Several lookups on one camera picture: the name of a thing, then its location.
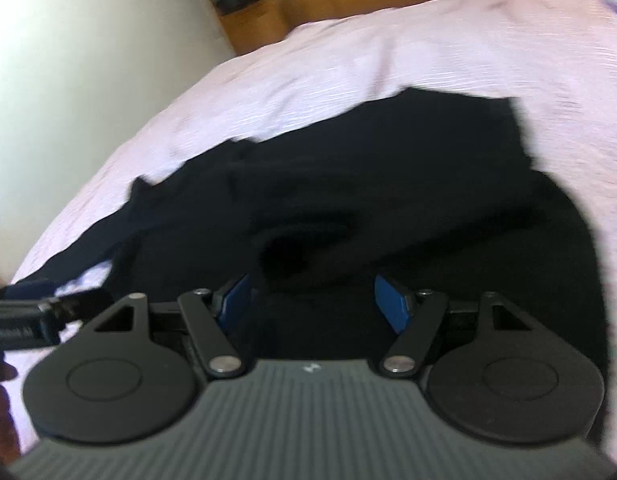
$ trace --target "blue clip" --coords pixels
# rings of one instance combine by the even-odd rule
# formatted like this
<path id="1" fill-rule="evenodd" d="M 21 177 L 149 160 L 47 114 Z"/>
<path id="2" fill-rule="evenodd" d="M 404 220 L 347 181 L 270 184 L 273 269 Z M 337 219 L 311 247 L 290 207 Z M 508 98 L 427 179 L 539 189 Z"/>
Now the blue clip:
<path id="1" fill-rule="evenodd" d="M 402 333 L 413 313 L 413 293 L 379 274 L 375 277 L 375 303 L 397 333 Z"/>
<path id="2" fill-rule="evenodd" d="M 232 332 L 246 308 L 251 304 L 253 285 L 249 274 L 231 280 L 215 291 L 212 311 L 226 333 Z"/>

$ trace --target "white wall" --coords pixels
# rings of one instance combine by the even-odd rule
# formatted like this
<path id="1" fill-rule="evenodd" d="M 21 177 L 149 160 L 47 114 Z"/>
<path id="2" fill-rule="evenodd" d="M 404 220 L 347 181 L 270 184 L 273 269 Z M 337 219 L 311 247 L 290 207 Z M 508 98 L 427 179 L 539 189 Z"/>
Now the white wall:
<path id="1" fill-rule="evenodd" d="M 207 0 L 0 0 L 0 276 L 119 144 L 232 55 Z"/>

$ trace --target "blue tab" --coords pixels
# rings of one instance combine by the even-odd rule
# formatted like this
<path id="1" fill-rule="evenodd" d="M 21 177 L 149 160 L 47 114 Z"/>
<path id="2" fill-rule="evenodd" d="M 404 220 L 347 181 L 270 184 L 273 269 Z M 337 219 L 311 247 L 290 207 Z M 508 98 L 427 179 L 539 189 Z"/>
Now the blue tab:
<path id="1" fill-rule="evenodd" d="M 412 299 L 386 280 L 383 276 L 375 277 L 375 303 L 391 328 L 396 333 L 401 333 L 409 324 L 410 302 Z"/>
<path id="2" fill-rule="evenodd" d="M 247 274 L 222 298 L 218 324 L 225 332 L 230 333 L 237 326 L 237 322 L 251 303 L 252 290 L 251 277 Z"/>

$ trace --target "ribbed gray surface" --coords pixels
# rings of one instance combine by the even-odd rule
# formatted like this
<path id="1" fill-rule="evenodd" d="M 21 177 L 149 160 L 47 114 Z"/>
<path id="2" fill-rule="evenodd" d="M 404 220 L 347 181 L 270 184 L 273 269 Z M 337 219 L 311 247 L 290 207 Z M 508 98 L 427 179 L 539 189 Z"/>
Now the ribbed gray surface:
<path id="1" fill-rule="evenodd" d="M 115 448 L 45 440 L 11 471 L 22 480 L 597 480 L 613 470 L 576 440 L 514 450 L 470 439 L 415 384 L 377 377 L 364 361 L 307 365 L 260 362 L 211 383 L 159 435 Z"/>

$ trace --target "hand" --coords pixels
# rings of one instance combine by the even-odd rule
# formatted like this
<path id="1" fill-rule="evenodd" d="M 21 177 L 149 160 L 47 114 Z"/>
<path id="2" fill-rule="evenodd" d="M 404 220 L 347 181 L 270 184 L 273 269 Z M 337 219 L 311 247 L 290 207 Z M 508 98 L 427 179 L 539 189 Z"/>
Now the hand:
<path id="1" fill-rule="evenodd" d="M 0 362 L 0 382 L 17 377 L 15 367 Z M 6 389 L 0 384 L 0 460 L 8 464 L 20 456 L 20 443 L 10 414 L 10 402 Z"/>

